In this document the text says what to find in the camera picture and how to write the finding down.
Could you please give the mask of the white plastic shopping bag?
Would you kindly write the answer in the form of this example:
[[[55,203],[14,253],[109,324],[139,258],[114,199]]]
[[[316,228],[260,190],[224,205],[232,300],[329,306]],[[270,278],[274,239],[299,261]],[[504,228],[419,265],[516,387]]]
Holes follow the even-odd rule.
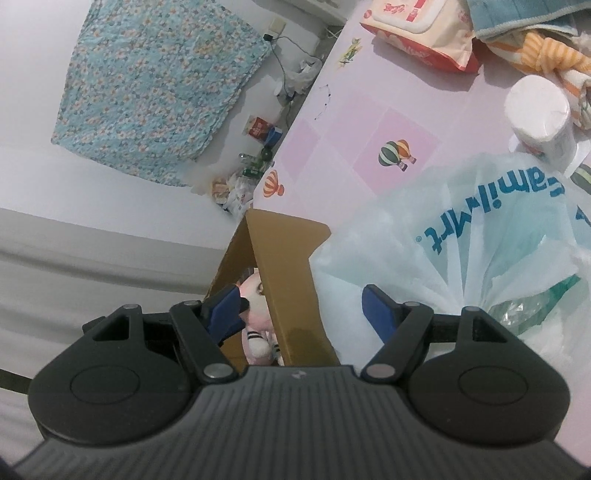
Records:
[[[590,361],[590,196],[531,155],[428,168],[336,228],[310,264],[344,364],[363,366],[382,346],[363,316],[369,284],[438,313],[474,305],[500,319],[557,289],[519,335],[562,372]]]

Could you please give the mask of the white plastic bags pile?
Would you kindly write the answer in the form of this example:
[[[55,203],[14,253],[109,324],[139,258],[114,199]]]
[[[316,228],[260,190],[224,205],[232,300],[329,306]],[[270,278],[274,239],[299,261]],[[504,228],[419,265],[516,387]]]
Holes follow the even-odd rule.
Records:
[[[259,177],[252,168],[243,168],[233,172],[228,178],[213,179],[209,196],[216,205],[239,222],[252,207],[253,193],[258,183]]]

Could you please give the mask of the brown cardboard box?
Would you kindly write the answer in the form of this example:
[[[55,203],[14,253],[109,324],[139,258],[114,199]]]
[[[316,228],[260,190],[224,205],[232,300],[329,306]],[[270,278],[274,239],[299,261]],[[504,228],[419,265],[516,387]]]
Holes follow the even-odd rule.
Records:
[[[308,259],[329,238],[325,224],[250,209],[239,223],[207,292],[238,282],[250,267],[259,270],[270,317],[288,366],[338,366],[322,327]]]

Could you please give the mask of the pink plush toy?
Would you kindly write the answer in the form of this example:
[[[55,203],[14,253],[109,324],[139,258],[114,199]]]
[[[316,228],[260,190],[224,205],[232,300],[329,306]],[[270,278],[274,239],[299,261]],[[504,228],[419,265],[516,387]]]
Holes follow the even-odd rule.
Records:
[[[242,329],[242,349],[247,364],[256,366],[283,366],[283,355],[266,301],[263,280],[259,270],[253,268],[238,285],[240,293],[239,317]]]

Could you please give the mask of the red white carton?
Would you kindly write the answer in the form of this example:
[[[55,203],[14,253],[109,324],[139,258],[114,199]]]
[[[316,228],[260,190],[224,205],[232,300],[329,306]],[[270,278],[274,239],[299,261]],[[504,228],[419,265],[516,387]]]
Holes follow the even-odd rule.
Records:
[[[245,134],[259,142],[264,142],[271,128],[273,128],[273,123],[259,116],[249,116],[245,124]]]

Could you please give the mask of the orange striped knotted cloth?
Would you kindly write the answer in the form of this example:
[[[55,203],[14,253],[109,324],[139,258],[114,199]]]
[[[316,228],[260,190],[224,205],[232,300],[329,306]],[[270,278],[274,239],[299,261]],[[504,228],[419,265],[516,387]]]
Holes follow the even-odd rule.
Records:
[[[567,97],[573,122],[590,130],[588,55],[538,29],[519,30],[486,45],[523,74],[540,75],[557,85]]]

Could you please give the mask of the blue checked towel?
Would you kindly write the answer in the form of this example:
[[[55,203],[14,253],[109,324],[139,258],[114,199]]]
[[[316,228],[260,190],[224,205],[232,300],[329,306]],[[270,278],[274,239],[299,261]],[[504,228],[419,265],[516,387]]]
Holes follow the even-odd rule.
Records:
[[[476,37],[494,41],[511,32],[543,29],[576,35],[574,15],[589,10],[589,1],[561,0],[469,0]]]

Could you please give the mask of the pink wet wipes pack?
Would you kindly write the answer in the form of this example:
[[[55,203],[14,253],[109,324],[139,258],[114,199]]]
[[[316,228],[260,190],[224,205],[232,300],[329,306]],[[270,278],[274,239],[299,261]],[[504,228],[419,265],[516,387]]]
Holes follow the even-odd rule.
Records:
[[[468,3],[460,0],[378,0],[361,25],[423,64],[446,72],[476,73],[475,32]]]

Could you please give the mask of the floral blue wall cloth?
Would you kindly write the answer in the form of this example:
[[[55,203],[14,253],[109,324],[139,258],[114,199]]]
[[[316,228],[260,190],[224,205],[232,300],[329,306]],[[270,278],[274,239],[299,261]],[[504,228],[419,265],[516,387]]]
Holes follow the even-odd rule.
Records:
[[[182,187],[182,168],[211,143],[269,55],[263,35],[217,1],[95,1],[51,142]]]

